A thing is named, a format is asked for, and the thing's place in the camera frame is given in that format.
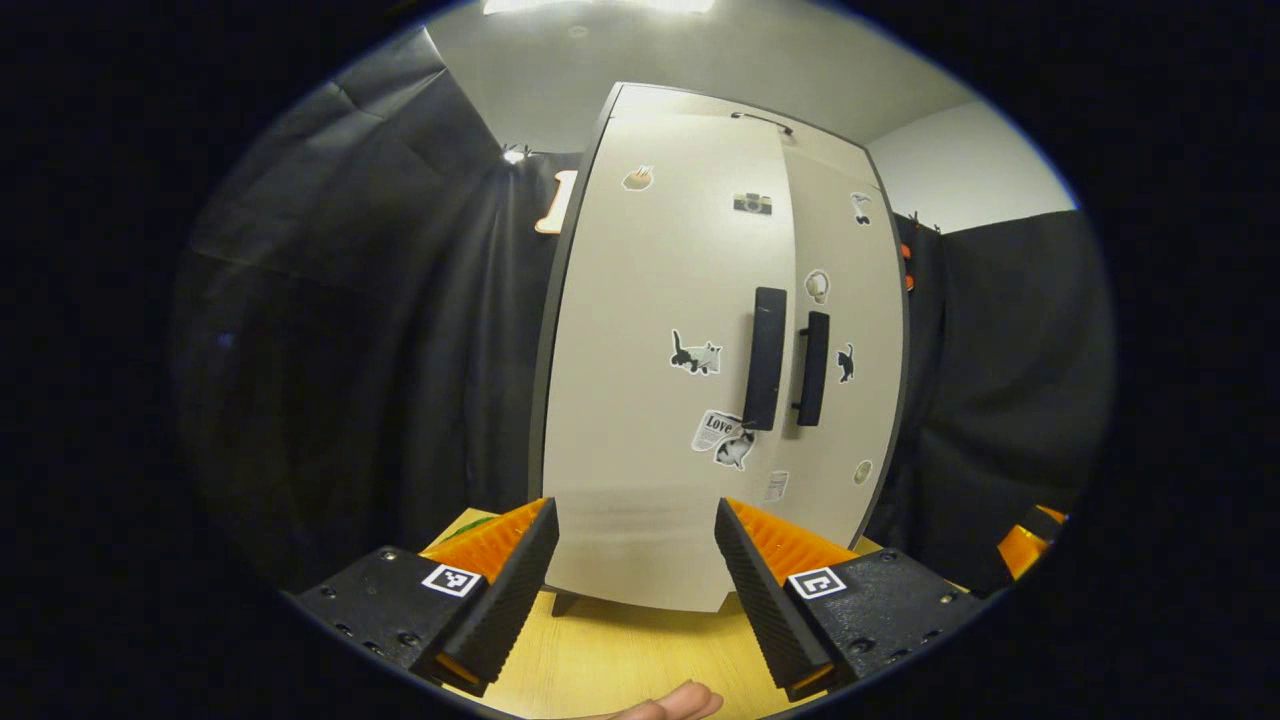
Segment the ceiling light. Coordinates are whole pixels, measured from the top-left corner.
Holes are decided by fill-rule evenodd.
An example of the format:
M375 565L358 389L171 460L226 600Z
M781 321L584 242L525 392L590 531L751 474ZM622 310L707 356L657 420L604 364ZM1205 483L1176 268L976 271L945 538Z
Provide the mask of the ceiling light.
M564 3L598 3L599 0L488 0L484 4L484 14L507 13L511 10L527 10L543 5L561 5ZM677 13L705 13L710 10L716 0L612 0L620 5L639 5L654 10L671 10Z

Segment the black fabric backdrop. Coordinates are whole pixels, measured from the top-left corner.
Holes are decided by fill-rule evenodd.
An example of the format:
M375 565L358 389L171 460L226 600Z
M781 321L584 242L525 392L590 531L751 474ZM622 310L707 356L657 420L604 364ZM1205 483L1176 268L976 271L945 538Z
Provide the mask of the black fabric backdrop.
M527 501L534 366L577 154L515 165L421 31L282 117L204 211L178 281L188 456L257 569L301 591L463 509ZM975 589L1027 509L1068 510L1101 442L1111 316L1079 213L913 250L899 447L868 536Z

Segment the ceiling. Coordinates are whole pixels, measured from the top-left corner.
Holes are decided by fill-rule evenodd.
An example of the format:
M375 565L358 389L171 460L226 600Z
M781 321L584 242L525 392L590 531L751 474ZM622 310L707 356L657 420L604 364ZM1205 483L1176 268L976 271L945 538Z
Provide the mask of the ceiling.
M717 0L705 14L596 1L484 15L466 3L428 32L498 141L547 152L584 150L617 81L739 100L860 143L977 100L865 20L804 0Z

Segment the table surface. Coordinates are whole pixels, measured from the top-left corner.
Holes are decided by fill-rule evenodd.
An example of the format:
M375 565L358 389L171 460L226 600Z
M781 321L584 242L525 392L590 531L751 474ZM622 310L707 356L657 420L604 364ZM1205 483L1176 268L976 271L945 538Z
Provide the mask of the table surface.
M467 510L433 544L492 512ZM854 551L879 550L860 538ZM521 717L617 712L658 698L687 679L724 696L716 720L746 720L824 697L788 702L773 685L736 593L719 612L680 612L590 597L552 618L554 594L539 592L498 682L485 697L445 689Z

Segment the white cabinet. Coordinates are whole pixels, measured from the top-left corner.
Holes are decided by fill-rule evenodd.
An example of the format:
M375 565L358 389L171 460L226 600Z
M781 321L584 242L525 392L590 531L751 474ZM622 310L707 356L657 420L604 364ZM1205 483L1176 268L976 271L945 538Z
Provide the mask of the white cabinet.
M716 611L732 589L719 497L841 544L872 507L905 368L892 218L865 151L781 115L621 85L602 124L543 328L547 583ZM826 338L801 333L810 313Z

